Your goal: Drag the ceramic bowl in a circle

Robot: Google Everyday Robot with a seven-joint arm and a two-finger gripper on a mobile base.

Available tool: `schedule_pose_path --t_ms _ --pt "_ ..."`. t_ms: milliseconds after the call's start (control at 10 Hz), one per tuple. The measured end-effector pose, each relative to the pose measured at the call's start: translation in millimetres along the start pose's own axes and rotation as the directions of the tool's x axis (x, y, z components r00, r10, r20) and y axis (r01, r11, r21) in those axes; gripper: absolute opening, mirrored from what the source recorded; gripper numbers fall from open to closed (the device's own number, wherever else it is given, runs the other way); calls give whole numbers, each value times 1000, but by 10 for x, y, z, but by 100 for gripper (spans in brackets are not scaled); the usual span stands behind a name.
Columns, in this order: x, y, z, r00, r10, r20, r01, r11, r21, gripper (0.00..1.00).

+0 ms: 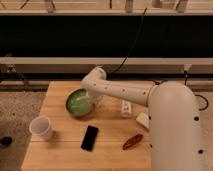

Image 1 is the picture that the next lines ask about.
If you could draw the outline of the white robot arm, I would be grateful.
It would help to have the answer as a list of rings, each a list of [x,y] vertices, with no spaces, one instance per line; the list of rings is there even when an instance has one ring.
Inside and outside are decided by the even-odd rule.
[[[151,171],[206,171],[199,105],[189,87],[176,81],[108,81],[100,67],[81,85],[92,100],[104,94],[148,108]]]

